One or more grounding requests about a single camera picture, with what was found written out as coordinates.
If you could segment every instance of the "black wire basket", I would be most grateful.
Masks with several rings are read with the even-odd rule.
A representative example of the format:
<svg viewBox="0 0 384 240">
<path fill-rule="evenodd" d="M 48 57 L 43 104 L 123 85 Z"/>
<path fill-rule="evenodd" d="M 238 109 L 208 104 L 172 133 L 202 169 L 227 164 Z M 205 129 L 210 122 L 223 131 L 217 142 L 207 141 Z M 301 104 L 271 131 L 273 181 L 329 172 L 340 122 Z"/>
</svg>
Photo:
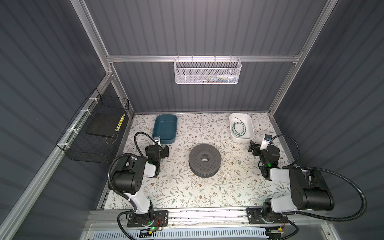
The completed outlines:
<svg viewBox="0 0 384 240">
<path fill-rule="evenodd" d="M 84 113 L 78 123 L 71 129 L 68 129 L 72 120 L 77 116 L 76 114 L 61 135 L 62 137 L 65 132 L 70 131 L 66 142 L 59 142 L 60 137 L 56 145 L 61 148 L 71 160 L 109 163 L 118 152 L 129 121 L 128 99 L 99 94 L 87 110 L 81 111 Z M 116 130 L 118 129 L 118 131 L 115 131 L 111 137 L 87 133 L 92 122 L 101 114 L 120 119 L 116 125 Z"/>
</svg>

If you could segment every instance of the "white wire mesh basket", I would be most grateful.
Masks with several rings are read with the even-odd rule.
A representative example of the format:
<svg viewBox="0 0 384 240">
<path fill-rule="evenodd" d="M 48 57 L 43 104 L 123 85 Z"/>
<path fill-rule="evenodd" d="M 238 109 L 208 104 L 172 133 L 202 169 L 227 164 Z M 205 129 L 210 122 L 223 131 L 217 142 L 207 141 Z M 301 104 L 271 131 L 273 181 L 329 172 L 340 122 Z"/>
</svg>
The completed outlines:
<svg viewBox="0 0 384 240">
<path fill-rule="evenodd" d="M 177 84 L 237 84 L 242 65 L 239 58 L 226 61 L 175 58 L 173 66 Z"/>
</svg>

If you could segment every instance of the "spool center hole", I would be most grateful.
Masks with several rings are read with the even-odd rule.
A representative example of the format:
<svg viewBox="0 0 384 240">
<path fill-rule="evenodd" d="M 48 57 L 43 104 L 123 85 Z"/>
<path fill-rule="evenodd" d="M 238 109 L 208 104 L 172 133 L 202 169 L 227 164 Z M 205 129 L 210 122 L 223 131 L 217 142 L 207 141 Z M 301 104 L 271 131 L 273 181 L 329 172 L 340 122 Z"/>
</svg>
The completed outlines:
<svg viewBox="0 0 384 240">
<path fill-rule="evenodd" d="M 201 155 L 200 160 L 203 162 L 208 162 L 209 156 L 207 154 L 203 154 L 203 155 Z"/>
</svg>

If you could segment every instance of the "wire mesh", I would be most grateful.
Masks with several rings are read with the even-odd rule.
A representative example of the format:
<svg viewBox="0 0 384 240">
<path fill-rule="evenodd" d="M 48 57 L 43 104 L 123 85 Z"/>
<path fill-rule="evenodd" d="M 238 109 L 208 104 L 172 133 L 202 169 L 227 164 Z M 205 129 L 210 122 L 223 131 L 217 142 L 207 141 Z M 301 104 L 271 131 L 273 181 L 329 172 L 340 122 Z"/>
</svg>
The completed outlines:
<svg viewBox="0 0 384 240">
<path fill-rule="evenodd" d="M 117 154 L 129 120 L 128 111 L 128 99 L 99 94 L 88 109 L 80 110 L 82 116 L 78 123 L 72 129 L 65 130 L 70 131 L 66 142 L 56 144 L 71 160 L 108 163 Z M 86 133 L 98 114 L 125 115 L 119 131 L 115 131 L 112 138 Z"/>
<path fill-rule="evenodd" d="M 174 61 L 177 84 L 236 84 L 241 70 L 240 59 L 231 61 Z"/>
</svg>

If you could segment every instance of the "black mounting plate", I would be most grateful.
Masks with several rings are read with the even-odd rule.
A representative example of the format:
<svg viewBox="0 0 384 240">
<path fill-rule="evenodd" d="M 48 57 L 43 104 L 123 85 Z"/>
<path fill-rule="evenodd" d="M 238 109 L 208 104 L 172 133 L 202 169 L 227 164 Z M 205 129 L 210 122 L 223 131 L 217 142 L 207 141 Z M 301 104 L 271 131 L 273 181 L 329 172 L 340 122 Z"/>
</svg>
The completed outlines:
<svg viewBox="0 0 384 240">
<path fill-rule="evenodd" d="M 249 224 L 288 223 L 283 217 L 278 218 L 277 220 L 275 220 L 273 222 L 266 222 L 262 218 L 262 213 L 261 213 L 262 210 L 263 210 L 262 207 L 255 207 L 255 208 L 254 207 L 252 207 L 252 208 L 247 207 L 246 208 L 247 218 L 248 218 Z"/>
<path fill-rule="evenodd" d="M 155 216 L 154 216 L 153 223 L 151 224 L 151 227 L 157 227 L 157 222 L 158 222 L 157 218 L 160 218 L 163 220 L 162 222 L 161 221 L 159 222 L 159 227 L 166 227 L 168 225 L 168 211 L 154 211 L 153 213 L 155 214 Z M 141 224 L 138 224 L 135 221 L 135 218 L 132 217 L 132 215 L 133 214 L 130 214 L 128 217 L 127 227 L 145 227 L 145 226 L 142 226 Z"/>
</svg>

